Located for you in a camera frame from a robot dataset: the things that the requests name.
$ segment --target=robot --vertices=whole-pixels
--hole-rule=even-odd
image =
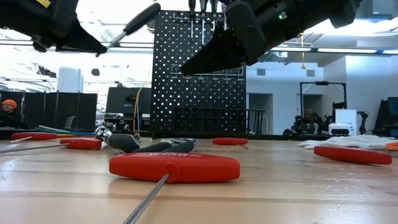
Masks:
[[[220,0],[224,22],[217,22],[213,38],[181,67],[183,75],[210,73],[253,65],[265,52],[330,19],[335,28],[354,21],[363,0]],[[78,0],[0,0],[0,28],[32,37],[33,47],[46,52],[106,52],[124,36],[153,20],[160,11],[154,3],[137,15],[108,47],[80,26]]]

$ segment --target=wooden table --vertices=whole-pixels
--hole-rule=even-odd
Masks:
[[[246,150],[199,140],[196,152],[239,159],[240,180],[166,185],[139,223],[397,223],[397,164],[329,161],[296,147],[297,143],[250,141]],[[143,145],[149,144],[144,139]],[[0,146],[3,150],[8,143]],[[154,183],[111,175],[112,155],[109,148],[1,154],[0,223],[122,223]]]

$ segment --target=white cloth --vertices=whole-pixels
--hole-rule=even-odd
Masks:
[[[315,146],[357,147],[360,149],[386,149],[386,144],[396,142],[395,139],[380,138],[373,135],[332,137],[326,141],[308,140],[298,144],[305,149],[314,149]]]

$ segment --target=white pillar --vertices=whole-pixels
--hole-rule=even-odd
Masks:
[[[62,93],[82,93],[83,74],[80,68],[60,67],[57,90]]]

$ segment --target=screwdriver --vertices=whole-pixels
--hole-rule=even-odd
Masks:
[[[211,18],[213,19],[213,32],[216,30],[216,20],[217,20],[217,5],[218,0],[210,0],[211,5]]]
[[[205,20],[206,20],[207,2],[208,0],[200,0],[201,46],[205,45]]]
[[[189,20],[191,22],[191,41],[193,41],[193,21],[195,20],[195,7],[197,6],[196,0],[188,0],[189,5]]]
[[[132,153],[112,157],[109,161],[109,172],[121,177],[158,182],[123,222],[134,224],[166,182],[227,182],[239,178],[240,164],[236,159],[205,154]]]
[[[3,151],[2,153],[8,152],[21,152],[21,151],[28,151],[34,149],[45,149],[50,147],[59,147],[65,146],[69,149],[81,149],[81,150],[98,150],[102,147],[102,141],[99,139],[83,139],[83,138],[70,138],[70,139],[61,139],[59,144],[49,145],[49,146],[36,146],[36,147],[26,147],[26,148],[10,148]]]
[[[123,29],[123,32],[119,34],[115,39],[113,39],[109,45],[107,46],[106,50],[109,50],[111,47],[114,47],[118,44],[125,36],[132,34],[133,32],[139,30],[149,21],[153,20],[154,17],[160,12],[160,4],[153,3],[148,8],[144,9],[140,12],[136,17],[134,17]]]

